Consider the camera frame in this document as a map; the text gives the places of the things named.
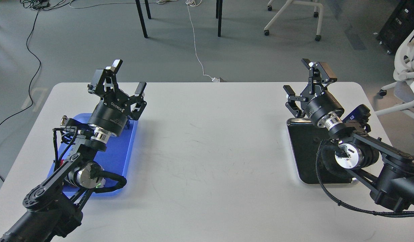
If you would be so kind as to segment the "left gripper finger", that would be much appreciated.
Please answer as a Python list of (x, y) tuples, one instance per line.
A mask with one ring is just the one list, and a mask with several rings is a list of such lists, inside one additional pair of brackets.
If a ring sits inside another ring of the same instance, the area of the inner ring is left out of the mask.
[(127, 115), (130, 120), (139, 120), (142, 112), (144, 111), (147, 102), (144, 101), (144, 89), (146, 88), (146, 82), (139, 82), (136, 88), (135, 94), (129, 98), (129, 105), (135, 104), (134, 109)]
[(105, 69), (97, 69), (91, 83), (87, 85), (88, 93), (104, 98), (105, 94), (111, 89), (118, 89), (116, 74), (122, 63), (121, 59), (116, 59), (111, 66), (107, 66)]

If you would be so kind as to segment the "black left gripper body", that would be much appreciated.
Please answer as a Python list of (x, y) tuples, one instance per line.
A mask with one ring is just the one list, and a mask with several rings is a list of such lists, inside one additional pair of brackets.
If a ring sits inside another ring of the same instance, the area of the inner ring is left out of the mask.
[(130, 115), (130, 106), (135, 96), (128, 96), (122, 90), (107, 90), (88, 120), (90, 126), (98, 126), (120, 136)]

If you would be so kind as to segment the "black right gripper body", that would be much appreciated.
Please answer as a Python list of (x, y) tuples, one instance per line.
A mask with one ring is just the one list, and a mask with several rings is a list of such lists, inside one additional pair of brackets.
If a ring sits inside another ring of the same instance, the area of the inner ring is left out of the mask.
[(305, 107), (305, 113), (316, 127), (324, 127), (319, 121), (330, 112), (334, 112), (338, 117), (341, 117), (344, 111), (336, 98), (327, 90), (314, 97)]

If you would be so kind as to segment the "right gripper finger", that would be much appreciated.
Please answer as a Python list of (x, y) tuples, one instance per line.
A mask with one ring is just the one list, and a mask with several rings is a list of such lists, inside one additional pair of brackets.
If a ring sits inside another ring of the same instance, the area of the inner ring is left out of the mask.
[(305, 111), (301, 110), (296, 105), (296, 101), (298, 101), (298, 102), (307, 102), (308, 98), (303, 97), (303, 96), (296, 96), (294, 90), (289, 85), (284, 85), (283, 88), (284, 88), (285, 92), (287, 93), (287, 102), (285, 103), (285, 106), (288, 108), (288, 110), (296, 118), (305, 117)]
[(337, 81), (337, 75), (326, 62), (311, 62), (303, 58), (302, 63), (309, 70), (308, 84), (302, 91), (302, 96), (323, 95), (327, 86)]

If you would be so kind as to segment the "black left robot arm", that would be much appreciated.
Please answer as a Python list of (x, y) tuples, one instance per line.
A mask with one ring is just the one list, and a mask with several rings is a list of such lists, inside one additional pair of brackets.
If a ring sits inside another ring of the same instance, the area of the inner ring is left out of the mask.
[(82, 209), (93, 193), (123, 188), (124, 176), (105, 171), (95, 160), (105, 152), (110, 137), (118, 137), (129, 120), (137, 121), (146, 107), (140, 82), (134, 95), (119, 89), (116, 74), (123, 61), (95, 71), (87, 86), (100, 98), (87, 123), (63, 116), (53, 131), (54, 169), (23, 199), (26, 213), (0, 238), (0, 242), (50, 242), (66, 237), (82, 223)]

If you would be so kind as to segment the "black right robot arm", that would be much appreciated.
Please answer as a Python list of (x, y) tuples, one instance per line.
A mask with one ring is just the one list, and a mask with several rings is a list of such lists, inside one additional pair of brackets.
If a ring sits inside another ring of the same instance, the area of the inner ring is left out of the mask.
[[(299, 95), (284, 85), (285, 106), (295, 119), (306, 120), (328, 132), (328, 139), (319, 143), (314, 162), (321, 189), (338, 206), (349, 210), (391, 218), (414, 217), (414, 211), (408, 210), (410, 205), (414, 206), (414, 155), (369, 135), (370, 109), (366, 105), (359, 105), (342, 119), (345, 110), (327, 89), (337, 81), (335, 73), (325, 62), (303, 58), (302, 63), (308, 69), (308, 84)], [(361, 182), (370, 190), (374, 203), (388, 211), (364, 210), (337, 199), (322, 182), (321, 163), (336, 176)]]

